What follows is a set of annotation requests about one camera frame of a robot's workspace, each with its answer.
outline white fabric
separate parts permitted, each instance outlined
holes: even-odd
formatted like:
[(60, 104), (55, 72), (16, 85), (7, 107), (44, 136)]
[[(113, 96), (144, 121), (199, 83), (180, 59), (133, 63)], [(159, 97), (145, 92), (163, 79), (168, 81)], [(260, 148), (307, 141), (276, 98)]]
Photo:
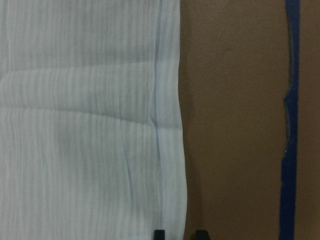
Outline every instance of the white fabric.
[(0, 0), (0, 239), (182, 240), (179, 0)]

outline light blue cloth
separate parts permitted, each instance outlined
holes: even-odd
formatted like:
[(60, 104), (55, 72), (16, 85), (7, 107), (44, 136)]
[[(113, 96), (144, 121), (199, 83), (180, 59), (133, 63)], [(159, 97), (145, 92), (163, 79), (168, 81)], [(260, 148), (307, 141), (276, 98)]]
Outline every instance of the light blue cloth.
[(0, 0), (0, 239), (182, 240), (179, 0)]

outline crease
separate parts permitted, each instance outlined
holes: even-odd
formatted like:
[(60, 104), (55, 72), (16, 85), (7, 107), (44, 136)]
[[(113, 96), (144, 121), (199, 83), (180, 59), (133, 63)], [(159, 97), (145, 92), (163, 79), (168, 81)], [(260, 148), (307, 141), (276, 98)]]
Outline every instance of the crease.
[(54, 111), (54, 112), (65, 112), (65, 113), (77, 113), (77, 114), (85, 114), (85, 115), (92, 115), (97, 117), (105, 117), (110, 119), (116, 119), (122, 122), (128, 122), (128, 123), (134, 123), (137, 125), (144, 125), (149, 126), (148, 122), (142, 122), (142, 121), (136, 121), (132, 119), (126, 119), (118, 116), (112, 116), (102, 113), (91, 113), (86, 111), (80, 111), (80, 110), (65, 110), (65, 109), (56, 109), (56, 108), (43, 108), (43, 107), (27, 107), (27, 106), (3, 106), (0, 105), (0, 109), (24, 109), (24, 110), (39, 110), (39, 111)]
[(156, 152), (157, 152), (157, 157), (158, 157), (158, 163), (159, 163), (159, 171), (160, 171), (160, 178), (161, 178), (161, 228), (165, 226), (164, 223), (164, 179), (163, 179), (163, 173), (162, 173), (162, 157), (161, 157), (161, 152), (160, 152), (160, 139), (159, 139), (159, 129), (160, 126), (158, 126), (157, 119), (158, 119), (158, 105), (157, 105), (157, 82), (158, 82), (158, 62), (159, 62), (159, 48), (160, 48), (160, 43), (159, 43), (159, 36), (160, 36), (160, 22), (161, 22), (161, 8), (162, 8), (162, 0), (158, 1), (158, 6), (157, 6), (157, 16), (156, 16), (156, 29), (155, 29), (155, 42), (154, 42), (154, 64), (153, 64), (153, 92), (152, 92), (152, 100), (154, 101), (154, 119), (150, 117), (149, 114), (149, 119), (152, 124), (152, 126), (155, 129), (156, 132)]
[(132, 65), (132, 64), (141, 64), (141, 63), (152, 63), (151, 59), (139, 59), (136, 61), (123, 61), (118, 63), (101, 63), (101, 64), (84, 64), (84, 65), (70, 65), (66, 67), (35, 67), (35, 68), (26, 68), (21, 70), (13, 70), (9, 71), (6, 74), (12, 73), (21, 73), (21, 72), (28, 72), (28, 71), (42, 71), (42, 70), (65, 70), (65, 69), (77, 69), (77, 68), (87, 68), (87, 67), (114, 67), (114, 66), (123, 66), (123, 65)]
[[(120, 114), (120, 118), (121, 118), (121, 105), (119, 104), (119, 114)], [(133, 212), (134, 209), (134, 193), (133, 193), (133, 183), (132, 183), (132, 177), (131, 177), (131, 171), (129, 168), (129, 160), (128, 160), (128, 155), (127, 155), (127, 148), (125, 145), (125, 141), (124, 141), (124, 133), (123, 133), (123, 126), (122, 126), (122, 121), (120, 122), (120, 136), (121, 136), (121, 144), (122, 144), (122, 148), (123, 148), (123, 155), (124, 155), (124, 162), (125, 162), (125, 166), (126, 166), (126, 174), (128, 177), (128, 182), (129, 182), (129, 190), (130, 190), (130, 208), (131, 208), (131, 213)]]

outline blue tape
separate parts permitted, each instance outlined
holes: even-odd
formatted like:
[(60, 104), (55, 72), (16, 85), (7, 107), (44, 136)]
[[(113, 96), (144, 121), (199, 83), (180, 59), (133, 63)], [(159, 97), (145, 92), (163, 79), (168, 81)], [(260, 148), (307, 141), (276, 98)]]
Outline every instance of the blue tape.
[(286, 0), (290, 34), (290, 83), (284, 99), (287, 116), (287, 146), (282, 160), (279, 240), (295, 238), (297, 189), (298, 100), (300, 56), (300, 0)]

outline cardboard surface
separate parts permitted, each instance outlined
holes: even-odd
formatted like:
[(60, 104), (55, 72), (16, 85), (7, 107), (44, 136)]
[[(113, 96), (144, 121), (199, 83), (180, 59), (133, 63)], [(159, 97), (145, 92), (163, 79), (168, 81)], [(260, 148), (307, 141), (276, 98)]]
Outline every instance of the cardboard surface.
[(285, 1), (181, 0), (185, 240), (278, 239), (288, 43)]
[(320, 1), (301, 1), (295, 240), (320, 239)]

